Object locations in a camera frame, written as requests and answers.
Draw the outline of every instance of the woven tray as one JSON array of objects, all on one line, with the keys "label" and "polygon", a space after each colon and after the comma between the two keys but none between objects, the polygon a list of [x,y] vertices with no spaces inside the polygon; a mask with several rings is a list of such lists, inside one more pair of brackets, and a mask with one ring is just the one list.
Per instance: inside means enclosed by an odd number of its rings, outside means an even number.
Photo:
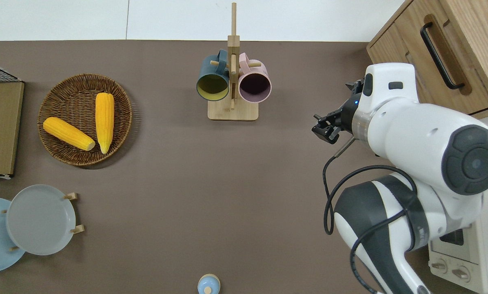
[{"label": "woven tray", "polygon": [[[102,154],[95,132],[95,97],[106,92],[113,95],[115,118],[113,140],[107,154]],[[50,116],[63,119],[95,141],[91,151],[69,145],[45,132],[43,121]],[[37,117],[39,137],[46,150],[64,163],[86,166],[110,157],[123,144],[132,124],[132,104],[123,88],[111,78],[98,74],[80,74],[57,84],[46,95]]]}]

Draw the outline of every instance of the corn cob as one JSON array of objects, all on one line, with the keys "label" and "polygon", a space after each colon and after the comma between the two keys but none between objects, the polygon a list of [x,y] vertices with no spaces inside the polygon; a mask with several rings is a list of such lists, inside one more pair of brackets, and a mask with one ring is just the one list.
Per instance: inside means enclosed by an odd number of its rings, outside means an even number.
[{"label": "corn cob", "polygon": [[113,95],[99,93],[95,98],[95,130],[102,154],[106,154],[113,138]]},{"label": "corn cob", "polygon": [[85,151],[90,151],[95,146],[93,139],[86,136],[78,128],[57,117],[48,117],[43,122],[43,129],[48,134]]}]

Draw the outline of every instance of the wooden mug stand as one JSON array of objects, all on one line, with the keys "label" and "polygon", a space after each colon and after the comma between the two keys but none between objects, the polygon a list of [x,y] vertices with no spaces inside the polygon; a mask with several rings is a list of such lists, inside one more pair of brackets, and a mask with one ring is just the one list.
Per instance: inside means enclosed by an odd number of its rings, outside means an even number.
[{"label": "wooden mug stand", "polygon": [[[242,99],[238,93],[240,36],[237,35],[237,4],[231,4],[231,35],[228,36],[229,93],[219,101],[208,101],[208,118],[211,120],[253,121],[259,118],[259,104]],[[251,63],[250,67],[259,67]]]}]

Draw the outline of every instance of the white wall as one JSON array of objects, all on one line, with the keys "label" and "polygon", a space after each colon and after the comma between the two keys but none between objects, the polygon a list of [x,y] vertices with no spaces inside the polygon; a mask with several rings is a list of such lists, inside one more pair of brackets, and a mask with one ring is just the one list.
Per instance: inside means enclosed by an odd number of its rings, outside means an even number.
[{"label": "white wall", "polygon": [[[0,0],[0,40],[225,40],[234,0]],[[238,0],[237,34],[370,41],[404,0]]]}]

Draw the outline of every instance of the dark green mug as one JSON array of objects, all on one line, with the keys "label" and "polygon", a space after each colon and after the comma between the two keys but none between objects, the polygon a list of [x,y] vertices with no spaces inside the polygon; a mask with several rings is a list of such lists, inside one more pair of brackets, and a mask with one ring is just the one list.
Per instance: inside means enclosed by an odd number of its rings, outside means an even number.
[{"label": "dark green mug", "polygon": [[202,61],[197,80],[197,93],[208,101],[219,101],[229,93],[229,71],[226,69],[228,52],[220,49],[218,55],[210,55]]}]

